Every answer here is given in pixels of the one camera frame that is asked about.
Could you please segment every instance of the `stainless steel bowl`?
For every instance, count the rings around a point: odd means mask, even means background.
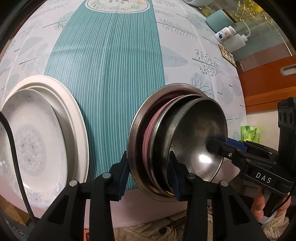
[[[169,152],[174,151],[178,162],[186,165],[205,181],[216,176],[223,158],[209,153],[206,144],[211,137],[227,139],[226,118],[220,105],[210,98],[191,100],[182,106],[166,124],[160,152],[161,171],[166,184]]]
[[[174,202],[175,199],[161,194],[149,179],[142,158],[144,132],[151,118],[161,106],[175,97],[187,94],[206,96],[194,86],[181,83],[166,85],[153,92],[137,111],[128,135],[127,158],[133,179],[142,192],[158,201]]]
[[[166,182],[164,181],[163,173],[161,172],[161,163],[160,159],[158,158],[158,153],[161,151],[161,141],[165,134],[166,128],[163,128],[165,126],[165,123],[169,123],[169,120],[172,119],[172,117],[178,112],[178,110],[186,104],[188,101],[202,98],[201,95],[197,94],[191,94],[191,95],[184,95],[181,96],[175,100],[173,100],[169,105],[167,105],[159,114],[157,117],[151,131],[151,135],[149,137],[148,141],[148,169],[149,174],[152,179],[152,182],[154,185],[161,190],[162,192],[166,193],[170,197],[174,197],[173,193],[167,186]]]

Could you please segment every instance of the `drawer handle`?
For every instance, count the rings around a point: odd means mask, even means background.
[[[280,69],[280,73],[284,77],[296,74],[296,64],[292,64],[292,65],[289,65],[289,66],[282,67]]]

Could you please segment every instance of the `screw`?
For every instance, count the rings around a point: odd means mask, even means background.
[[[110,178],[111,177],[111,173],[105,172],[105,173],[103,173],[102,177],[105,178],[105,179]]]
[[[195,174],[193,174],[193,173],[188,173],[187,178],[189,178],[189,179],[194,179],[194,178],[195,178]]]
[[[227,181],[225,181],[225,180],[222,180],[220,182],[220,184],[221,184],[221,186],[227,187],[229,183]]]
[[[71,186],[71,187],[74,187],[74,186],[76,186],[77,185],[77,181],[76,180],[72,180],[72,181],[70,181],[69,182],[69,185]]]

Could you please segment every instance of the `bottle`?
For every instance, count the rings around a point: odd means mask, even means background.
[[[227,39],[225,42],[223,42],[222,45],[228,52],[232,53],[235,50],[238,50],[239,48],[244,47],[246,45],[245,42],[247,40],[248,38],[244,34],[243,35],[236,34],[232,38]]]
[[[231,37],[233,37],[235,34],[236,34],[236,31],[234,30],[234,28],[229,26],[229,27],[225,27],[225,28],[221,29],[219,32],[217,32],[215,34],[215,37],[220,43],[223,43],[227,39],[230,39]]]

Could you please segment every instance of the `bottle cap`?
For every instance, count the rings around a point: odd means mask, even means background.
[[[243,34],[243,35],[241,35],[241,39],[243,40],[243,41],[248,41],[248,38]]]
[[[230,32],[231,32],[233,35],[236,34],[236,31],[235,31],[235,29],[234,29],[233,27],[228,26],[228,28],[229,28]]]

